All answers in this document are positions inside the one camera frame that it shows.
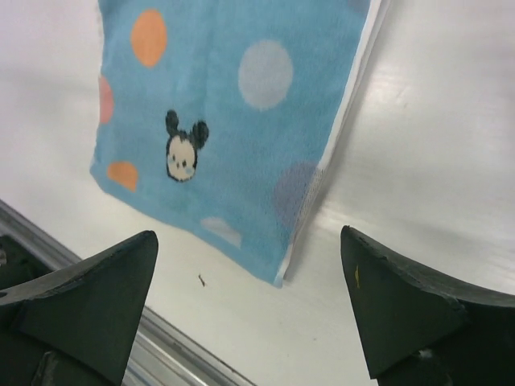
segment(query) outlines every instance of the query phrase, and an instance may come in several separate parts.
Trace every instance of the black object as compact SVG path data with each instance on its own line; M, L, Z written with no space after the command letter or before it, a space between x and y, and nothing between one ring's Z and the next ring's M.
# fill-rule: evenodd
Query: black object
M52 273L11 238L0 243L0 385L121 384L154 273L155 234Z
M341 257L380 386L515 384L514 296L447 276L350 227Z

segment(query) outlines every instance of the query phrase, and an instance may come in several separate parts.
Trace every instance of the cartoon face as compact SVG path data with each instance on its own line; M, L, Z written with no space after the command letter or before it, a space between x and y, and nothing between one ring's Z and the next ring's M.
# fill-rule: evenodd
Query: cartoon face
M188 139L174 136L168 145L168 174L177 181L189 180L195 174L196 151Z
M204 121L198 121L190 133L180 130L179 118L174 110L168 111L166 125L170 134L167 143L167 173L175 181L183 183L195 175L197 152L208 140L209 129Z

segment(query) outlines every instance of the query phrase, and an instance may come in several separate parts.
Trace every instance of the cartoon mouse head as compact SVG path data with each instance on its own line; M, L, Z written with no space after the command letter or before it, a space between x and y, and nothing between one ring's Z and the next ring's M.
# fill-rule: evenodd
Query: cartoon mouse head
M186 133L179 129L179 118L174 110L167 113L167 173L175 181L188 181L195 175L197 151L208 140L209 129L204 121L193 125L192 131Z

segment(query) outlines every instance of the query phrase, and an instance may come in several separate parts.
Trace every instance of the mouse ear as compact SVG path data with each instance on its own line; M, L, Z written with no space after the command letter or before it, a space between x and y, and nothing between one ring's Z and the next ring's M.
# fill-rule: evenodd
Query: mouse ear
M175 110L168 110L167 119L165 120L167 124L167 132L173 136L178 132L179 127L179 117L177 117L177 113Z
M206 125L206 122L196 122L193 125L192 133L190 134L190 138L192 139L192 143L195 145L195 148L198 150L202 149L208 140L208 137L209 129L208 125Z

